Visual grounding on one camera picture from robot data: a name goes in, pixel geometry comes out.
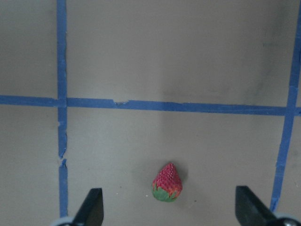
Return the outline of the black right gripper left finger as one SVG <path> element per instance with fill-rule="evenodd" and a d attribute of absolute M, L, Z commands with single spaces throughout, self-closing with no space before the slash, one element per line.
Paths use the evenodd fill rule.
<path fill-rule="evenodd" d="M 92 188 L 73 218 L 72 226 L 101 226 L 104 220 L 102 188 Z"/>

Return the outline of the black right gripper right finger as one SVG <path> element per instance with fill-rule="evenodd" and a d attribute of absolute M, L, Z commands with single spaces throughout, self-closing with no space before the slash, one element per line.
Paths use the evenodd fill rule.
<path fill-rule="evenodd" d="M 241 226 L 281 226 L 277 218 L 248 186 L 236 186 L 235 216 Z"/>

